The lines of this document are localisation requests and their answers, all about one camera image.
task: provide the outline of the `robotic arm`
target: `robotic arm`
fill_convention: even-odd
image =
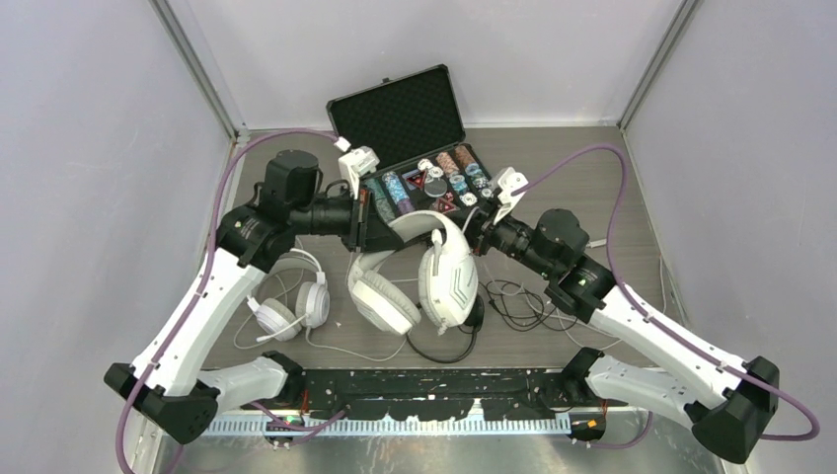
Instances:
[[[318,193],[317,159],[305,152],[281,152],[267,165],[266,179],[251,202],[221,220],[209,285],[185,326],[140,388],[133,407],[175,440],[195,440],[217,413],[254,400],[293,402],[304,390],[302,368],[276,352],[222,370],[200,370],[211,346],[244,298],[266,277],[301,234],[339,235],[351,251],[396,250],[405,243],[376,213],[359,177],[373,170],[371,150],[354,150],[341,160],[351,191],[336,197]],[[562,372],[565,385],[643,407],[690,429],[711,452],[744,462],[777,407],[777,398],[712,366],[661,332],[665,325],[722,364],[778,387],[779,370],[763,357],[746,362],[711,346],[627,290],[647,311],[638,312],[616,285],[613,274],[584,255],[589,236],[568,210],[551,209],[535,228],[510,215],[526,184],[507,168],[493,180],[494,196],[469,216],[466,238],[476,255],[496,248],[548,282],[546,294],[565,314],[623,339],[667,372],[634,367],[590,348],[582,349]],[[130,364],[114,363],[106,383],[123,398],[138,383],[137,367],[147,366],[160,341],[170,334],[203,277],[159,335]],[[649,317],[655,324],[649,323]]]

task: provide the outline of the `wall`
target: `wall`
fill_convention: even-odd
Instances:
[[[148,2],[3,2],[0,44],[0,472],[115,472],[102,376],[188,288],[229,141]]]
[[[680,3],[170,1],[249,128],[328,126],[329,99],[442,62],[465,123],[615,123]]]
[[[704,2],[628,130],[694,327],[763,355],[823,425],[761,442],[756,472],[837,462],[837,4]],[[788,404],[770,433],[802,433]]]

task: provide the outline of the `black case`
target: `black case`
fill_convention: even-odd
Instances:
[[[416,210],[433,208],[437,202],[421,189],[411,190],[402,176],[415,169],[422,158],[435,164],[436,155],[449,151],[454,156],[454,148],[463,145],[486,178],[491,178],[471,145],[463,142],[465,129],[444,64],[400,79],[384,79],[382,84],[329,101],[326,110],[337,134],[353,147],[372,148],[381,160],[377,171],[364,177],[364,183],[374,179],[383,186],[381,176],[396,172]],[[479,205],[484,198],[470,178],[466,183],[478,199],[474,205]],[[446,215],[461,223],[473,207],[466,206],[457,193],[452,194],[458,208]],[[401,215],[389,193],[384,195],[395,215]]]

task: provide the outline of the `headset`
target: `headset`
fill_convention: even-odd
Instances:
[[[309,252],[302,249],[290,249],[290,251],[302,257],[292,256],[279,259],[270,273],[277,274],[293,269],[308,270],[317,275],[317,281],[306,281],[299,286],[293,312],[273,298],[268,298],[259,304],[253,296],[247,297],[247,305],[256,315],[256,321],[267,332],[267,335],[256,338],[257,343],[263,343],[271,338],[280,342],[290,341],[299,334],[298,325],[318,328],[329,317],[331,297],[323,267]]]
[[[431,232],[433,246],[418,266],[418,301],[439,334],[464,323],[477,297],[478,278],[474,257],[459,227],[444,214],[430,210],[402,215],[390,222],[390,227],[405,242]],[[419,323],[421,314],[403,292],[378,273],[394,253],[360,255],[351,264],[346,283],[363,317],[381,331],[404,335]]]

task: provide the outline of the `open case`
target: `open case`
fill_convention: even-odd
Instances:
[[[491,175],[463,142],[444,64],[334,99],[327,110],[335,132],[381,160],[363,184],[385,221],[422,209],[460,221],[491,196]]]

